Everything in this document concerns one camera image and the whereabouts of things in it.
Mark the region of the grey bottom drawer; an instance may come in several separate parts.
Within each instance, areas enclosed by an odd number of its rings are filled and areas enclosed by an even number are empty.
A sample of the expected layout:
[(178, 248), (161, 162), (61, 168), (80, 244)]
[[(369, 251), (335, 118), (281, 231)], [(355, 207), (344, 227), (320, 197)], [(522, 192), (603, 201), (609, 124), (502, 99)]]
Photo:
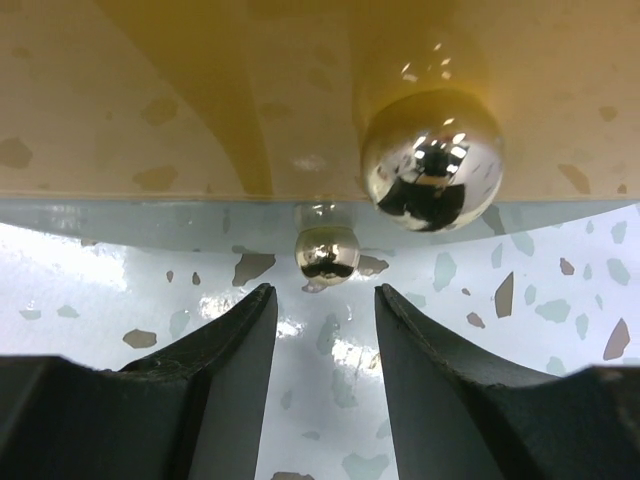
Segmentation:
[(362, 249), (408, 248), (516, 234), (603, 214), (627, 200), (492, 205), (471, 224), (445, 233), (410, 233), (362, 202), (326, 203), (314, 214), (297, 202), (133, 202), (4, 199), (4, 224), (67, 237), (182, 252), (290, 254), (298, 232), (315, 225), (351, 228)]

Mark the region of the cream round drawer organizer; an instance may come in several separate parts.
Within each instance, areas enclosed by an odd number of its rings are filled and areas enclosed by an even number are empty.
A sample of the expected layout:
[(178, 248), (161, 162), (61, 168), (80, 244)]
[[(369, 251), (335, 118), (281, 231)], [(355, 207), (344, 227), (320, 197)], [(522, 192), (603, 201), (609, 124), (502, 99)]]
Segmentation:
[(361, 200), (368, 123), (444, 88), (500, 201), (638, 197), (635, 1), (5, 1), (1, 192)]

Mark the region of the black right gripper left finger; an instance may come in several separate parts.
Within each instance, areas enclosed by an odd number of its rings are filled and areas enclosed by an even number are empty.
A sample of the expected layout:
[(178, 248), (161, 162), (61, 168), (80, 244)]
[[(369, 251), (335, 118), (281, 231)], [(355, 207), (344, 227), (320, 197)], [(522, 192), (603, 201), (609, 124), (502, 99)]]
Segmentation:
[(5, 479), (251, 479), (275, 345), (275, 289), (122, 369), (1, 360)]

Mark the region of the gold middle drawer knob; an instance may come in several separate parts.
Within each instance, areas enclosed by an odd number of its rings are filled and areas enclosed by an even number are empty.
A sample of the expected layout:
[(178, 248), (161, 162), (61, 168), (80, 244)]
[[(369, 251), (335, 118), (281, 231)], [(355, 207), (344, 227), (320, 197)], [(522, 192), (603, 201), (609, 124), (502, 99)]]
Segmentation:
[(459, 229), (494, 201), (503, 179), (499, 126), (473, 95), (451, 89), (393, 102), (367, 126), (361, 176), (370, 202), (402, 228)]

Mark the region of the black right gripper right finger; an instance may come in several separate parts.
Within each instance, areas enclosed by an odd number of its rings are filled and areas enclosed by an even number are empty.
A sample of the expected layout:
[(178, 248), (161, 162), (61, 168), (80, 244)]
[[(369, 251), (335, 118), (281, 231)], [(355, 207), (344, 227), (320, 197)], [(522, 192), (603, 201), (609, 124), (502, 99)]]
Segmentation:
[(402, 479), (635, 479), (639, 371), (566, 377), (492, 354), (389, 285), (375, 320)]

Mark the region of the gold drawer knob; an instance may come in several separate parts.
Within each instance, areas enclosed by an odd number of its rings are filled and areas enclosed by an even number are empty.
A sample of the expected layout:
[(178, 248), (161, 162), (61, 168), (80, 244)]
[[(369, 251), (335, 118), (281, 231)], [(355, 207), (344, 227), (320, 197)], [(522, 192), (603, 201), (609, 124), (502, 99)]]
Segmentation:
[(499, 126), (473, 95), (451, 89), (393, 102), (367, 126), (361, 176), (370, 202), (402, 228), (459, 229), (494, 201), (503, 179)]
[(360, 262), (360, 245), (347, 227), (315, 227), (298, 234), (295, 260), (310, 282), (331, 287), (347, 281)]

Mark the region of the gold bottom drawer knob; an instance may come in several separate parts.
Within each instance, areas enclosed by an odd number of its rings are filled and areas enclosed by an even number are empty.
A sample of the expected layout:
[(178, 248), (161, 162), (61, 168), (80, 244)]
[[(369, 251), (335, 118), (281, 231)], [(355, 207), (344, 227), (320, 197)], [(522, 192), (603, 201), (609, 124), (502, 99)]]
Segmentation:
[(298, 234), (295, 260), (310, 282), (331, 287), (347, 281), (360, 262), (360, 245), (347, 227), (315, 227)]

